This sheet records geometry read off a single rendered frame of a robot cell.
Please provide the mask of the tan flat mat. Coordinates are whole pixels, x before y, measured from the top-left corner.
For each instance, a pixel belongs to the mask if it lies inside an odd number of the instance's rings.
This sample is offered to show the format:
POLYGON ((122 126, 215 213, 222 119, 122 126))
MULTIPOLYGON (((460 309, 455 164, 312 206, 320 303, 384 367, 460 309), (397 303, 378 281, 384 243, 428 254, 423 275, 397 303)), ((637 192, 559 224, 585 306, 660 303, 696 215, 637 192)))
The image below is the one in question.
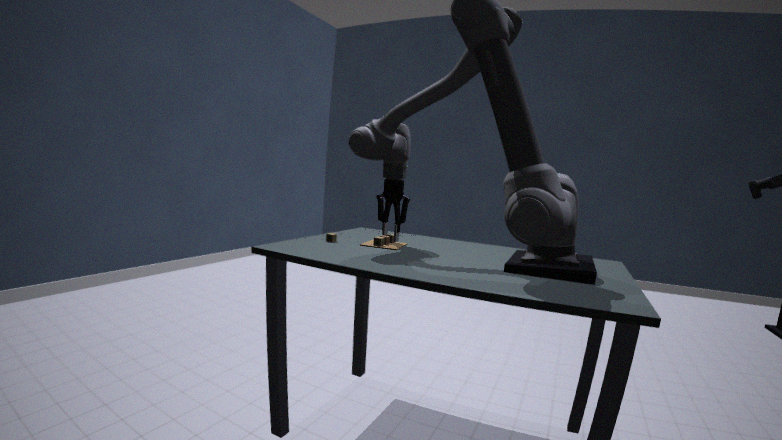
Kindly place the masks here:
POLYGON ((384 246, 374 246, 373 243, 374 243, 374 239, 370 240, 368 242, 362 243, 362 244, 360 244, 360 246, 368 246, 368 247, 375 247, 375 248, 398 250, 398 249, 404 247, 405 245, 407 245, 407 243, 395 242, 395 243, 390 243, 390 244, 387 244, 387 245, 384 245, 384 246))

